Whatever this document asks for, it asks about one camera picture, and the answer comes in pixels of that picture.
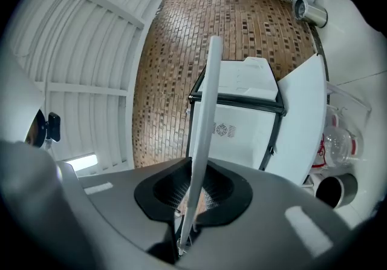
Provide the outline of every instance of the white plastic rod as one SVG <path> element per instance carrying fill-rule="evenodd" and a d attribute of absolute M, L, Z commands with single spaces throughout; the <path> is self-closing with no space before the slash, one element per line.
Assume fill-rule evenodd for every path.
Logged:
<path fill-rule="evenodd" d="M 195 140 L 195 151 L 192 157 L 192 177 L 188 193 L 186 213 L 184 215 L 183 228 L 179 255 L 183 254 L 189 232 L 195 218 L 201 187 L 206 173 L 208 155 L 215 118 L 216 99 L 218 97 L 220 62 L 223 53 L 222 40 L 219 36 L 212 36 L 207 59 L 206 77 L 204 78 L 203 95 L 198 120 L 198 133 Z"/>

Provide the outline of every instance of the metal cylinder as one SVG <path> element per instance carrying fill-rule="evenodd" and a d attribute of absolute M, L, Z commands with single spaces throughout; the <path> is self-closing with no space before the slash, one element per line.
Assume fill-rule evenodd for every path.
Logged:
<path fill-rule="evenodd" d="M 357 180 L 352 174 L 326 177 L 316 190 L 316 197 L 332 208 L 350 204 L 357 193 Z"/>
<path fill-rule="evenodd" d="M 324 27 L 328 22 L 328 13 L 316 4 L 309 3 L 307 0 L 293 1 L 293 14 L 300 21 L 307 21 L 319 28 Z"/>

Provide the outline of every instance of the white curved wall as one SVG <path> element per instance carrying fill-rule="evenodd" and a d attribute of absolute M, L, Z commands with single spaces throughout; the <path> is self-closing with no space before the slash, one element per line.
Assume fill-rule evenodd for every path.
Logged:
<path fill-rule="evenodd" d="M 23 0 L 10 22 L 6 46 L 45 93 L 44 113 L 62 118 L 62 140 L 51 154 L 56 160 L 98 157 L 97 166 L 79 174 L 134 167 L 132 105 L 126 106 L 160 3 Z"/>

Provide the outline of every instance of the brick-pattern floor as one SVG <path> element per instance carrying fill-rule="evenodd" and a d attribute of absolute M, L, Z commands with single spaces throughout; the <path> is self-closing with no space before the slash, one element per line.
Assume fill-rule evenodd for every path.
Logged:
<path fill-rule="evenodd" d="M 132 122 L 136 167 L 186 155 L 188 94 L 204 68 L 210 37 L 223 59 L 266 58 L 281 79 L 313 53 L 307 24 L 289 0 L 163 0 L 140 59 Z"/>

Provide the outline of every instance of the ceiling light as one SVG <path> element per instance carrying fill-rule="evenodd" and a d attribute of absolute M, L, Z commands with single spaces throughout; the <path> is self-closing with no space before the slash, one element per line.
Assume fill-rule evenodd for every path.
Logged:
<path fill-rule="evenodd" d="M 98 163 L 97 156 L 96 155 L 88 155 L 85 157 L 73 159 L 66 161 L 71 166 L 73 166 L 74 171 L 79 171 L 82 169 L 86 169 L 89 166 L 94 166 Z"/>

